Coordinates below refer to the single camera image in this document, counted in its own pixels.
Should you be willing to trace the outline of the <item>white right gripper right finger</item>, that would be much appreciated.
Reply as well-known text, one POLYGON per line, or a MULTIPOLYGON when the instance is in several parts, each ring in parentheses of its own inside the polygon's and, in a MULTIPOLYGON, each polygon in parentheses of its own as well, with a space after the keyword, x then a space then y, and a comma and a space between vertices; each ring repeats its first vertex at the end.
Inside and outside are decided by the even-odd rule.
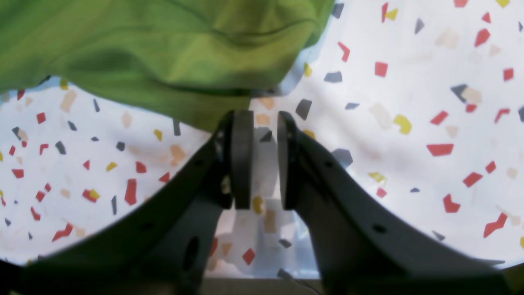
POLYGON ((309 230, 327 295, 510 295, 506 277, 393 215, 288 112, 278 114, 283 209, 309 230))

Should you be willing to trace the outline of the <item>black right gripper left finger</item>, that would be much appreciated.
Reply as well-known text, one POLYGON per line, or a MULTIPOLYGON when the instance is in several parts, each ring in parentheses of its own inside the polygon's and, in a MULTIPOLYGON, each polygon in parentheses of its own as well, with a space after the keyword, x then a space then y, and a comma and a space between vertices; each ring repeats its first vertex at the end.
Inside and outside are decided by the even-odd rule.
POLYGON ((16 269, 22 295, 120 295, 166 283, 197 295, 222 211, 249 209, 254 114, 232 111, 144 205, 56 254, 16 269))

